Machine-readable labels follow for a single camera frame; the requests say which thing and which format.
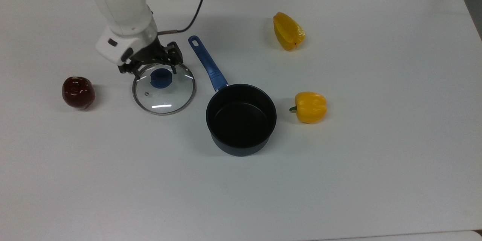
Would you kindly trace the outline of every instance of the pot lid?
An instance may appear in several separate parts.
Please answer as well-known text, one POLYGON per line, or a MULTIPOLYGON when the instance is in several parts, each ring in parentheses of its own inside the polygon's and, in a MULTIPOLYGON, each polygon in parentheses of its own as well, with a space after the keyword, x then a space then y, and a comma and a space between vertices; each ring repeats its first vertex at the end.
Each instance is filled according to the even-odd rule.
POLYGON ((139 106, 151 114, 174 114, 184 109, 194 97, 196 81, 183 64, 172 68, 151 64, 140 70, 140 78, 132 84, 132 94, 139 106))

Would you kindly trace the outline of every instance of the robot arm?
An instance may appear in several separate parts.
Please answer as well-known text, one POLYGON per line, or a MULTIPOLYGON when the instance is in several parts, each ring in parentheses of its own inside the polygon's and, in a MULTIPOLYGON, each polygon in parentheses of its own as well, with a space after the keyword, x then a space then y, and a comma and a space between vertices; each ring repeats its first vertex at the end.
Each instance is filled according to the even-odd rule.
POLYGON ((157 26, 146 0, 95 2, 108 23, 95 47, 119 66, 121 73, 130 72, 137 76, 138 68, 144 64, 162 63, 174 67, 182 63, 176 43, 167 47, 160 44, 157 26))

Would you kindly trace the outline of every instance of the red apple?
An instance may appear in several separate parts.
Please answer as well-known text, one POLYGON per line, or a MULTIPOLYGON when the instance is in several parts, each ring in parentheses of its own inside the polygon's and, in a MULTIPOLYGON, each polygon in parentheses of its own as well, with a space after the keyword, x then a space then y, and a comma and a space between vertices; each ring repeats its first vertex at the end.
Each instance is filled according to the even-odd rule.
POLYGON ((95 99, 92 83, 83 77, 70 77, 62 86, 62 98, 71 107, 84 110, 95 99))

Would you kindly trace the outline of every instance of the blue pot handle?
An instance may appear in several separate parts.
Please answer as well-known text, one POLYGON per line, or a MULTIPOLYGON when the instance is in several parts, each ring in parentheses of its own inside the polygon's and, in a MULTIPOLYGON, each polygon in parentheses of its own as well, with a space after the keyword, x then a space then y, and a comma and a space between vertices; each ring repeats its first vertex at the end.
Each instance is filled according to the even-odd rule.
POLYGON ((208 72, 209 78, 211 79, 212 87, 215 91, 218 91, 224 87, 227 87, 227 81, 223 74, 214 63, 214 60, 210 57, 206 47, 204 47, 198 36, 189 37, 189 44, 198 56, 199 60, 203 64, 204 68, 208 72))

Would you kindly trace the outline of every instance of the saucepan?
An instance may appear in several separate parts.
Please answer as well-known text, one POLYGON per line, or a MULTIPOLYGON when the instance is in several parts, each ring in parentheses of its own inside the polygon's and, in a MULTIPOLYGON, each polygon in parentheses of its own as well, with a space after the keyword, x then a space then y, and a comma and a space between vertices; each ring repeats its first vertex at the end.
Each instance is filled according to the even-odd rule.
POLYGON ((276 108, 270 97, 253 85, 228 85, 197 36, 189 44, 206 69, 216 94, 206 109, 206 122, 216 145, 234 156, 261 150, 276 125, 276 108))

